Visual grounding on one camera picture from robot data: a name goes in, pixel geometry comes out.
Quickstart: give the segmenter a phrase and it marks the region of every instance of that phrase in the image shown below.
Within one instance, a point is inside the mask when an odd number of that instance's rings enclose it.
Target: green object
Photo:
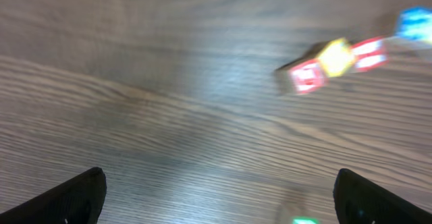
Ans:
[[[309,217],[294,217],[292,224],[319,224],[318,219]]]

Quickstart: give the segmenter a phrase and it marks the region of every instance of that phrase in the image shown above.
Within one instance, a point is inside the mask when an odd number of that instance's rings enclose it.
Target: black object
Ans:
[[[431,224],[432,215],[359,174],[341,169],[333,191],[340,224]]]
[[[105,174],[93,167],[0,215],[1,224],[95,224],[107,193]]]

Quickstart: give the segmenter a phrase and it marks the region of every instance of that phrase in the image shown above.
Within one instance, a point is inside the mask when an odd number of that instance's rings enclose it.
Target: yellow cube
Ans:
[[[331,41],[317,56],[328,77],[342,76],[356,62],[356,56],[345,38]]]

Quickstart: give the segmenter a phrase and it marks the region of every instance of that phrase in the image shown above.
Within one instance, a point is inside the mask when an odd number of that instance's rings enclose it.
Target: wood grain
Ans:
[[[350,168],[432,211],[432,65],[280,95],[312,44],[432,0],[0,0],[0,211],[99,166],[100,223],[336,223]]]

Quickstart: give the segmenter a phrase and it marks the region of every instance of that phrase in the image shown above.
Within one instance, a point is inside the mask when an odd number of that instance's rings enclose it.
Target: blue block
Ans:
[[[413,7],[401,12],[396,36],[409,40],[432,40],[432,10]]]

